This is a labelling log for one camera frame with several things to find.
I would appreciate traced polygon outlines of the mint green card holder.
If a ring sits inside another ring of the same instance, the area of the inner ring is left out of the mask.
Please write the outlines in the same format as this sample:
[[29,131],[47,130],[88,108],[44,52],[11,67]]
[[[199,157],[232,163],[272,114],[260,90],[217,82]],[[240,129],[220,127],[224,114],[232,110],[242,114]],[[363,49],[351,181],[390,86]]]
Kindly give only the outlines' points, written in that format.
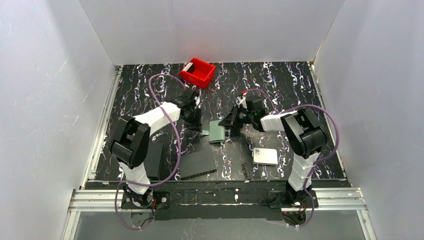
[[222,120],[213,120],[209,123],[208,130],[201,131],[201,137],[208,137],[210,144],[223,144],[226,141],[226,128],[220,125]]

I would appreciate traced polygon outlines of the red plastic bin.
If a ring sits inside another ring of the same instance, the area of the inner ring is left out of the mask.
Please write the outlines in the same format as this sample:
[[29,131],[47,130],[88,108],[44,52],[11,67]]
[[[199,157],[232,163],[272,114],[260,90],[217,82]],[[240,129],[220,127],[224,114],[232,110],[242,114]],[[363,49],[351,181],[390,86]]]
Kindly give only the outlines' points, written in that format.
[[206,88],[213,80],[216,66],[198,58],[191,59],[178,73],[186,82]]

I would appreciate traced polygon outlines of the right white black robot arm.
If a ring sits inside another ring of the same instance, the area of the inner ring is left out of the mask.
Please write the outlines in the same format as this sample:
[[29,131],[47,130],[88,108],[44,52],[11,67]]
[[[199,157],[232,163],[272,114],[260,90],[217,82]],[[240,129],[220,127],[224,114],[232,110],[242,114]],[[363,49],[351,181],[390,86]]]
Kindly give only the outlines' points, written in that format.
[[323,111],[317,105],[304,104],[279,114],[266,110],[258,96],[240,96],[230,113],[218,124],[225,128],[240,129],[252,125],[259,132],[285,132],[290,149],[294,152],[292,170],[285,187],[288,204],[302,202],[310,192],[312,170],[322,147],[329,140],[314,110]]

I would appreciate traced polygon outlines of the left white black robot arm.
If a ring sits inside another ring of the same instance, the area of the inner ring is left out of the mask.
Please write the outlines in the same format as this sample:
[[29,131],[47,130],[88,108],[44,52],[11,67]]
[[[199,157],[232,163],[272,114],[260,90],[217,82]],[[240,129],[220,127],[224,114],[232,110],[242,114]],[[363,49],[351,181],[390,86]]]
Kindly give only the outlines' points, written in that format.
[[108,149],[116,157],[126,177],[124,190],[140,207],[148,207],[153,201],[151,183],[144,165],[150,136],[179,120],[184,121],[187,129],[200,132],[200,102],[200,93],[186,88],[175,99],[165,101],[146,113],[119,118]]

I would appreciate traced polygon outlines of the white flat box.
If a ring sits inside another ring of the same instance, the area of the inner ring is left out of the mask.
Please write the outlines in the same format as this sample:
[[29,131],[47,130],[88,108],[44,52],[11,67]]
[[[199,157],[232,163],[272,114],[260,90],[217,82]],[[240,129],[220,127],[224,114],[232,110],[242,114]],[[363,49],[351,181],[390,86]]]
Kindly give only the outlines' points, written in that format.
[[252,151],[253,163],[257,165],[276,166],[278,151],[272,148],[257,148]]

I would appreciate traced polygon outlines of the black flat plate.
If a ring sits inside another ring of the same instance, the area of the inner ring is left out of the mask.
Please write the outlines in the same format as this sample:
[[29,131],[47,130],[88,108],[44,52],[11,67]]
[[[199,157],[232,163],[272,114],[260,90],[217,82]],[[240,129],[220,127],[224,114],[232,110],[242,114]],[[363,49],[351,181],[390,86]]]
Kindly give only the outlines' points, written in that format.
[[215,154],[212,150],[201,150],[184,154],[179,162],[181,181],[214,174],[217,172]]

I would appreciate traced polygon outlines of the small black comb strip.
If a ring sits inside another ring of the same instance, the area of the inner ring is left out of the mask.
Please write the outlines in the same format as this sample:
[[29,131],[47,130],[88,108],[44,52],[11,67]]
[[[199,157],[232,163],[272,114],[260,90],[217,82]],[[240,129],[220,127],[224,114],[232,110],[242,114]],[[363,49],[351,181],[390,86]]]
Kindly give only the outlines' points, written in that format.
[[247,165],[245,163],[241,164],[241,171],[242,171],[242,174],[243,174],[244,181],[245,182],[250,181],[251,178],[250,178],[250,175],[249,175]]

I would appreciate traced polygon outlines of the black rectangular block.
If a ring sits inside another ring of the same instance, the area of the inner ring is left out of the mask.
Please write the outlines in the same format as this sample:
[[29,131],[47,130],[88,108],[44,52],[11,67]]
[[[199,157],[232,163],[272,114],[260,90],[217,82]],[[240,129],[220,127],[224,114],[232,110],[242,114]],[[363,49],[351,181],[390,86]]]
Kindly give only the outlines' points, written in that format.
[[161,177],[162,153],[163,143],[150,143],[146,158],[144,160],[144,167],[146,175],[149,179],[157,181]]

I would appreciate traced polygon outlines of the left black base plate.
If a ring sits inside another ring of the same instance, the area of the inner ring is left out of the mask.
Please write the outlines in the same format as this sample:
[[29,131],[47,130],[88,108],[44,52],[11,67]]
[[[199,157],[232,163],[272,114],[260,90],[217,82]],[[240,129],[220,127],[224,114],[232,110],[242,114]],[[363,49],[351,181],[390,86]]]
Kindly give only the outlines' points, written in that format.
[[144,196],[125,191],[119,206],[124,210],[168,209],[170,206],[170,193],[167,191],[149,191],[147,195]]

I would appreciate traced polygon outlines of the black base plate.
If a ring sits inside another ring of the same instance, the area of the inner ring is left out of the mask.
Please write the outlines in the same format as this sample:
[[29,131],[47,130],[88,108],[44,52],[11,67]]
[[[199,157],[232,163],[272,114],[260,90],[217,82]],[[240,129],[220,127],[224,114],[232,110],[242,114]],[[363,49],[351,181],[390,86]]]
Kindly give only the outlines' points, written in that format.
[[270,190],[261,204],[271,209],[294,208],[303,211],[305,208],[312,208],[313,204],[317,208],[319,203],[316,192],[311,190],[309,193],[312,197],[305,191],[291,193],[285,190]]
[[167,191],[149,191],[147,195],[144,196],[125,191],[119,206],[124,210],[168,209],[170,206],[170,193]]

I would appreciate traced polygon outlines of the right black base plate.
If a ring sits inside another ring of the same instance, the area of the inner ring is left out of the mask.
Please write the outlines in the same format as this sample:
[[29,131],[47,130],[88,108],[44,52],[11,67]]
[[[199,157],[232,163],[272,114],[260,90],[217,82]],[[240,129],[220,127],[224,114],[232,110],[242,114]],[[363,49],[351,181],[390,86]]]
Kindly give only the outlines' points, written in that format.
[[309,193],[312,197],[305,191],[291,193],[285,190],[270,190],[261,204],[271,209],[294,208],[303,211],[305,208],[312,208],[313,204],[317,208],[319,203],[316,192],[311,190]]

